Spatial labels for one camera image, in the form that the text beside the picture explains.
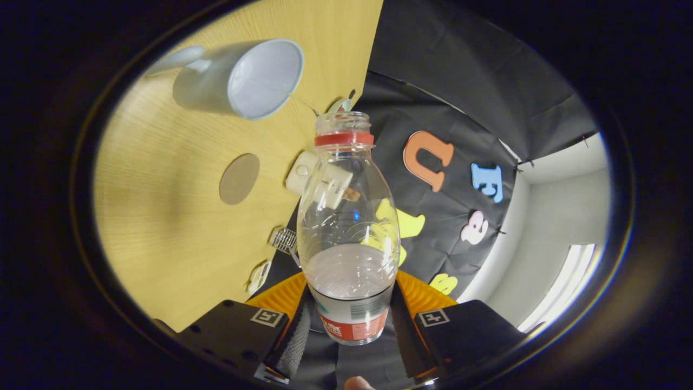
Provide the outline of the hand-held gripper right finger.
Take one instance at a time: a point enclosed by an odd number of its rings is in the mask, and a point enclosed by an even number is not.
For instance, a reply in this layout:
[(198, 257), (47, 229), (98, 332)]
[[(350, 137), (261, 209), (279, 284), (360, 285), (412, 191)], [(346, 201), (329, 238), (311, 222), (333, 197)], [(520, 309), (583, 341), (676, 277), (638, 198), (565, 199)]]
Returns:
[(428, 380), (478, 380), (530, 338), (480, 300), (458, 303), (399, 271), (391, 316), (406, 374)]

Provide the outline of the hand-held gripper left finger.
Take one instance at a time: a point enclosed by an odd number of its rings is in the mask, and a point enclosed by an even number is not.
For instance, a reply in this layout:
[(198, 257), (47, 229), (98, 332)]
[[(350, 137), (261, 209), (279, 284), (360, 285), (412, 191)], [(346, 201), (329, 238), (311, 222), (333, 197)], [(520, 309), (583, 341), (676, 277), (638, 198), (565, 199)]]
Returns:
[(223, 300), (180, 331), (158, 318), (175, 357), (210, 385), (287, 385), (304, 356), (312, 296), (298, 272), (245, 303)]

